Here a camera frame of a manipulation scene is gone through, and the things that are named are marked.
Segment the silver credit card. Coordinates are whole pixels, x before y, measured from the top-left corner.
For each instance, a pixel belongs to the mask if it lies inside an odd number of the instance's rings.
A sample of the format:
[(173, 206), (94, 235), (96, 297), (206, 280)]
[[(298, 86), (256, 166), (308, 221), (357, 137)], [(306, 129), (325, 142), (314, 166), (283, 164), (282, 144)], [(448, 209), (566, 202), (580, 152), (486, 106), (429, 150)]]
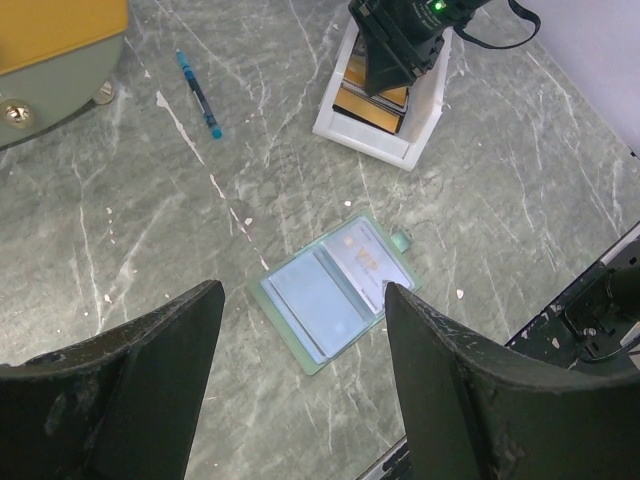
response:
[(408, 289), (416, 286), (366, 217), (349, 222), (322, 244), (374, 315), (384, 310), (387, 283), (398, 283)]

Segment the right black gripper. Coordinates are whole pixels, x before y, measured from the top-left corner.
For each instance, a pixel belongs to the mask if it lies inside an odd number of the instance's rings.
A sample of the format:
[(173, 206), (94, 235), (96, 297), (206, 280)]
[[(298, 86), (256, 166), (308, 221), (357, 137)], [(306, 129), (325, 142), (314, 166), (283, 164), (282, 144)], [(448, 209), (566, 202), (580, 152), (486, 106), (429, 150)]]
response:
[(348, 9), (365, 48), (369, 96), (410, 87), (431, 70), (443, 32), (471, 20), (483, 1), (352, 1)]

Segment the thin silver card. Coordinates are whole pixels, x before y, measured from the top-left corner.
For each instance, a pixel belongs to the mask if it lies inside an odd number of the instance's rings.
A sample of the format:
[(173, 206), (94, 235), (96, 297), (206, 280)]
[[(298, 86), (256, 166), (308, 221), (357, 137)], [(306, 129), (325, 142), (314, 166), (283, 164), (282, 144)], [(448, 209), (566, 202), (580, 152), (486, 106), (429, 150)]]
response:
[(295, 258), (263, 287), (316, 364), (334, 358), (366, 329), (367, 317), (316, 253)]

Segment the beige mini drawer cabinet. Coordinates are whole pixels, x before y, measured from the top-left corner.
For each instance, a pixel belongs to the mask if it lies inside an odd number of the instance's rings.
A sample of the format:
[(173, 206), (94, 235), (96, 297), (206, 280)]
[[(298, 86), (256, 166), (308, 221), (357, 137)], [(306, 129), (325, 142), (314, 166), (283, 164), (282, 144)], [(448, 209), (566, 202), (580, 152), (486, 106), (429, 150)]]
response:
[(127, 28), (127, 0), (3, 1), (1, 145), (110, 103)]

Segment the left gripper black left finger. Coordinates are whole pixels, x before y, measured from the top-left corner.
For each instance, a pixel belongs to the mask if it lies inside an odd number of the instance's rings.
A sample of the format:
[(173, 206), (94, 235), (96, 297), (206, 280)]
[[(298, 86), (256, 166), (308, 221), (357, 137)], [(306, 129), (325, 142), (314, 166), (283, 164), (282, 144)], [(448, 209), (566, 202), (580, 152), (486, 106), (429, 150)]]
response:
[(220, 332), (207, 280), (82, 342), (1, 368), (5, 479), (184, 477)]

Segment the black base bar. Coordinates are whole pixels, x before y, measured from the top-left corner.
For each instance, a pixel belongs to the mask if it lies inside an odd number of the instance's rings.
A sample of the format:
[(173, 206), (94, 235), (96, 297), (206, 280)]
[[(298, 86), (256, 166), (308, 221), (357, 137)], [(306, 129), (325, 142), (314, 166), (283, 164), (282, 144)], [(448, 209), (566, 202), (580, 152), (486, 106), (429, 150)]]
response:
[[(507, 343), (524, 356), (591, 375), (639, 376), (639, 231), (630, 229)], [(366, 472), (417, 479), (406, 437)]]

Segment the white plastic tray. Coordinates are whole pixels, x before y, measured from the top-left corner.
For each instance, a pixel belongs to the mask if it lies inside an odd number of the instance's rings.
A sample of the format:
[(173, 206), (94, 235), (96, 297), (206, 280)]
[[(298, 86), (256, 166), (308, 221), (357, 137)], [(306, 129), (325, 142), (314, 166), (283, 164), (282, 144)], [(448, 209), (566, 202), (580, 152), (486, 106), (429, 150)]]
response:
[(416, 166), (444, 107), (445, 79), (452, 31), (432, 70), (409, 88), (380, 95), (388, 107), (355, 93), (351, 85), (363, 79), (364, 69), (353, 54), (359, 34), (351, 20), (340, 44), (335, 67), (322, 98), (313, 133), (403, 170)]

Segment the blue pen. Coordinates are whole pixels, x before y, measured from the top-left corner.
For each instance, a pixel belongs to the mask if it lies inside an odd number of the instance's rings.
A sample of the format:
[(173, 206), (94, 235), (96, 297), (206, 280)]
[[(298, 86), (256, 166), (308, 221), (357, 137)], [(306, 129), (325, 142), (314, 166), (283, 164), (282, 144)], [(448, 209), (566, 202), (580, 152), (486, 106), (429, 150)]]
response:
[(198, 82), (198, 80), (196, 79), (194, 72), (186, 58), (186, 56), (184, 55), (184, 53), (180, 50), (176, 51), (176, 59), (177, 62), (182, 70), (182, 74), (185, 78), (185, 81), (187, 82), (192, 94), (194, 95), (196, 102), (198, 104), (198, 106), (201, 109), (202, 112), (202, 116), (204, 118), (204, 121), (207, 125), (207, 128), (209, 129), (211, 136), (214, 139), (220, 139), (222, 137), (222, 130), (221, 127), (216, 119), (216, 117), (213, 114), (213, 111), (211, 109), (211, 106), (209, 105), (209, 102), (207, 100), (207, 98), (205, 97), (202, 88)]

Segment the gold card in tray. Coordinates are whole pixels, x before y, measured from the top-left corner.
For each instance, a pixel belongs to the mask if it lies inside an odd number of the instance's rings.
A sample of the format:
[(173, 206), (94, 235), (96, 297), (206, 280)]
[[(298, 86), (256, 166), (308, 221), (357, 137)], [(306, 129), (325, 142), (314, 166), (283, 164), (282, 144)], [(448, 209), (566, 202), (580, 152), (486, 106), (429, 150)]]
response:
[(399, 87), (368, 96), (364, 90), (366, 67), (347, 64), (333, 110), (390, 134), (397, 134), (408, 111), (409, 88)]

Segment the mint green card holder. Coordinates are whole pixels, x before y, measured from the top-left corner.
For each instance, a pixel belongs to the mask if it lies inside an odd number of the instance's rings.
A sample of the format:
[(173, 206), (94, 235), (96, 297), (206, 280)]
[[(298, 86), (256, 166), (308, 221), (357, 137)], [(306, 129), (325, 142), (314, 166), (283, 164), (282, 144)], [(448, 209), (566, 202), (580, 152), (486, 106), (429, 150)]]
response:
[(403, 257), (412, 245), (369, 210), (351, 216), (249, 284), (303, 371), (312, 376), (385, 318), (388, 283), (421, 281)]

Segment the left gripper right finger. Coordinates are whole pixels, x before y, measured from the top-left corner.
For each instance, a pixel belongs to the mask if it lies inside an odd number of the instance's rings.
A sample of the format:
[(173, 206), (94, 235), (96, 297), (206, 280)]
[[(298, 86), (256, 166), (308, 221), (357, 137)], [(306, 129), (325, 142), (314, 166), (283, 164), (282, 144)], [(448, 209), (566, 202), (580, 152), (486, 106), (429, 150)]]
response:
[(639, 376), (508, 349), (388, 284), (393, 372), (417, 479), (635, 479)]

